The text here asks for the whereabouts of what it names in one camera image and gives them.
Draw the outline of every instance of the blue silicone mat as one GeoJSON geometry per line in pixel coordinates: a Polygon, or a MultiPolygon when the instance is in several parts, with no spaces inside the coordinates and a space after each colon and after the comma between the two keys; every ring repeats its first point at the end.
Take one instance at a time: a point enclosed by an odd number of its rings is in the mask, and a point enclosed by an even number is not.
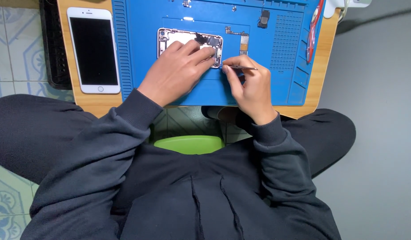
{"type": "MultiPolygon", "coordinates": [[[[159,28],[222,36],[222,59],[226,59],[240,52],[241,36],[225,33],[225,27],[231,26],[233,32],[249,34],[248,55],[270,69],[272,104],[303,105],[313,63],[306,63],[309,24],[318,2],[192,0],[186,7],[183,0],[112,0],[123,100],[140,85],[157,59],[159,28]],[[270,11],[266,29],[258,27],[262,6],[270,11]],[[193,18],[193,21],[183,20],[184,17],[193,18]]],[[[317,40],[321,22],[322,15],[317,24],[317,40]]],[[[220,69],[210,69],[189,95],[173,103],[185,106],[235,104],[220,69]]]]}

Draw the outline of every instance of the tweezers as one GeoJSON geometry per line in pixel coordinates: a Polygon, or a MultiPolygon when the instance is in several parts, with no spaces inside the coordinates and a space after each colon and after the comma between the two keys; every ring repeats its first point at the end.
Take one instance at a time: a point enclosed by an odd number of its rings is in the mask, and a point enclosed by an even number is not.
{"type": "Polygon", "coordinates": [[[234,69],[249,69],[249,70],[258,70],[257,68],[250,68],[250,67],[243,67],[243,66],[238,66],[238,65],[228,65],[231,68],[234,69]]]}

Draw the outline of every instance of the black plastic basket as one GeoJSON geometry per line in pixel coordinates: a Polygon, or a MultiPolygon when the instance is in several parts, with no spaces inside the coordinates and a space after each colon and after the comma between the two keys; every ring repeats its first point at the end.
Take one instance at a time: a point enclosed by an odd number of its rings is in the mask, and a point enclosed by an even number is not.
{"type": "Polygon", "coordinates": [[[48,84],[55,89],[71,90],[71,77],[64,49],[57,0],[39,0],[39,13],[48,84]]]}

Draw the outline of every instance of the smartphone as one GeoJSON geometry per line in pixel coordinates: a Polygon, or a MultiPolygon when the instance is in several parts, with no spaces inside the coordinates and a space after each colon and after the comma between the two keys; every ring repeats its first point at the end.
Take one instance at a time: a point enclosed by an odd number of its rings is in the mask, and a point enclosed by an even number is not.
{"type": "Polygon", "coordinates": [[[170,28],[160,28],[158,29],[157,41],[158,41],[158,56],[159,57],[170,44],[175,41],[179,41],[183,44],[186,44],[189,40],[197,41],[200,46],[203,47],[213,47],[216,50],[214,58],[216,62],[212,68],[220,68],[220,61],[222,58],[222,48],[224,45],[224,39],[219,35],[212,35],[200,32],[191,32],[178,29],[170,28]]]}
{"type": "Polygon", "coordinates": [[[81,91],[117,94],[121,91],[112,14],[106,9],[67,10],[81,91]]]}

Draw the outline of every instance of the wooden desk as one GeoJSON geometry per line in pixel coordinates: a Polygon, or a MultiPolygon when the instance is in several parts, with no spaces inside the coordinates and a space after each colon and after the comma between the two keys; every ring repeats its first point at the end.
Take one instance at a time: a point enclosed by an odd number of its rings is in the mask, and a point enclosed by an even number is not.
{"type": "MultiPolygon", "coordinates": [[[[111,107],[119,106],[122,103],[122,97],[121,94],[85,94],[81,91],[66,11],[69,7],[85,7],[108,9],[112,12],[111,0],[58,0],[58,5],[75,102],[81,106],[84,111],[101,117],[105,115],[111,107]]],[[[274,108],[282,115],[297,119],[315,111],[318,101],[320,100],[327,63],[336,33],[338,16],[339,10],[335,12],[331,19],[324,19],[322,22],[304,106],[275,106],[274,108]]]]}

